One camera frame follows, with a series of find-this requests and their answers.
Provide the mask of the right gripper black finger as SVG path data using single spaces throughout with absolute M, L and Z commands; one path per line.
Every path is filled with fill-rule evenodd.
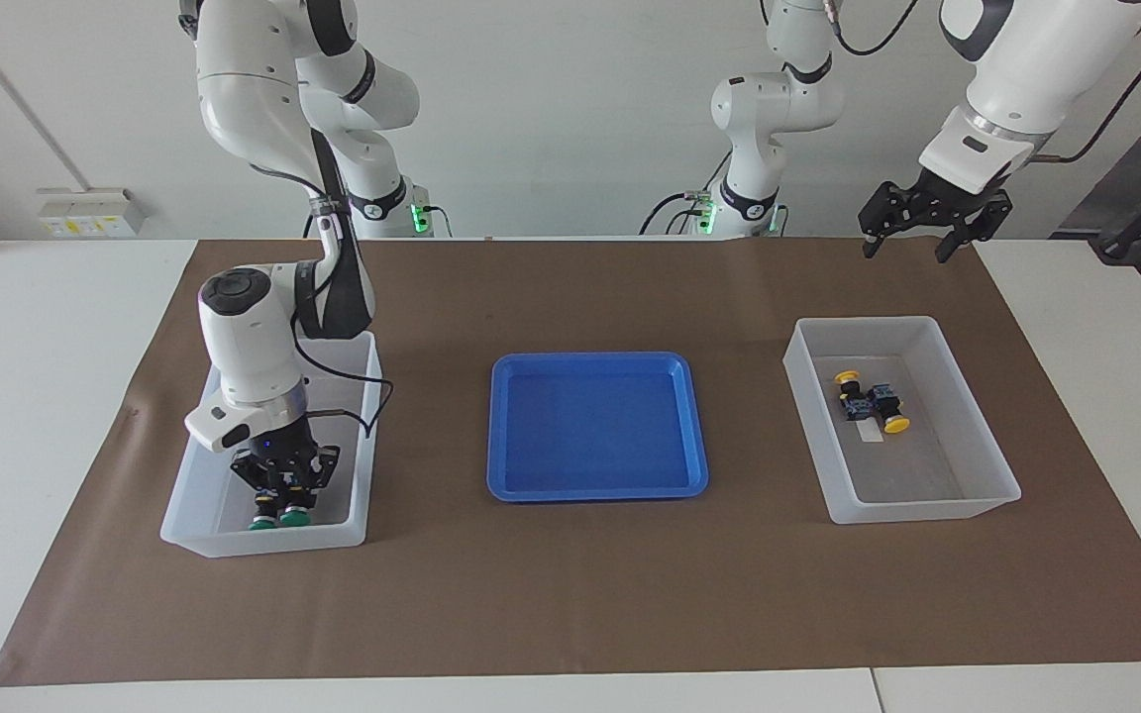
M 230 461 L 230 471 L 241 483 L 254 492 L 257 507 L 280 507 L 280 477 L 254 456 L 251 451 L 236 451 Z
M 316 446 L 300 452 L 296 459 L 296 487 L 308 493 L 326 488 L 340 455 L 341 448 L 337 446 Z

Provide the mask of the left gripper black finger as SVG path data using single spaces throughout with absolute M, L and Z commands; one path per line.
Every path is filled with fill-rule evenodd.
M 996 230 L 1000 230 L 1001 222 L 1013 209 L 1013 203 L 1004 189 L 992 193 L 992 197 L 984 200 L 982 206 L 977 212 L 969 216 L 956 216 L 950 221 L 950 230 L 939 241 L 934 256 L 939 264 L 946 264 L 955 256 L 960 248 L 979 241 L 992 240 Z
M 926 191 L 925 177 L 919 177 L 909 188 L 884 181 L 859 212 L 859 226 L 865 236 L 861 256 L 873 258 L 890 236 L 932 225 L 933 195 Z

